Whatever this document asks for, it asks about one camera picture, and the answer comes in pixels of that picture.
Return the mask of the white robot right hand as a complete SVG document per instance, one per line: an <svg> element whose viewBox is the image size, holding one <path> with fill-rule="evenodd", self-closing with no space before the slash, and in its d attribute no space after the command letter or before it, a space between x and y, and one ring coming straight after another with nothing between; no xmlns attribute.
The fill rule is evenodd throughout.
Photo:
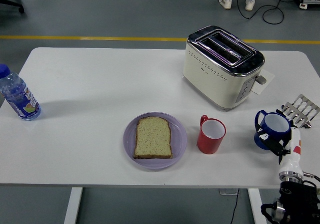
<svg viewBox="0 0 320 224"><path fill-rule="evenodd" d="M300 130L279 110L260 110L254 120L254 142L261 149L269 150L278 157L280 180L301 182L304 173L299 164Z"/></svg>

